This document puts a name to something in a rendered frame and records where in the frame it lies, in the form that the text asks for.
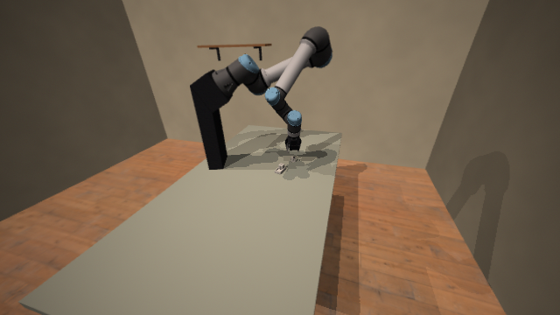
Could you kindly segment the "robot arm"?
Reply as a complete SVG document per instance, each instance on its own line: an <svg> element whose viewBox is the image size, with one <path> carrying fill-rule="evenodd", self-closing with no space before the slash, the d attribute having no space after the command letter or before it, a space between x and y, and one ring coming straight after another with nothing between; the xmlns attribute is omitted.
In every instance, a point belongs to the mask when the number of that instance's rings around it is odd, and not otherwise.
<svg viewBox="0 0 560 315"><path fill-rule="evenodd" d="M253 59L243 54L226 68L213 72L213 80L226 96L230 96L243 82L254 95L265 94L268 104L287 123L288 135L298 137L302 130L301 113L292 110L284 98L304 68L322 68L330 63L333 57L333 49L330 47L327 30L319 26L313 27L302 37L293 57L268 69L258 70ZM276 85L269 88L275 81Z"/></svg>

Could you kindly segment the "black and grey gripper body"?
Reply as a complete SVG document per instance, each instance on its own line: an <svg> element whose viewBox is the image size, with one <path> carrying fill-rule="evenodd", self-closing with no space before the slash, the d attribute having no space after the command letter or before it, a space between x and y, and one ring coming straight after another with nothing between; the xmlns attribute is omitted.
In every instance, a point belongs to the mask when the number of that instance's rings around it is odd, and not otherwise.
<svg viewBox="0 0 560 315"><path fill-rule="evenodd" d="M299 135L300 136L300 135ZM291 136L287 136L288 138L288 147L290 146L290 151L299 151L299 136L297 137L291 137ZM297 142L292 142L292 141L297 141Z"/></svg>

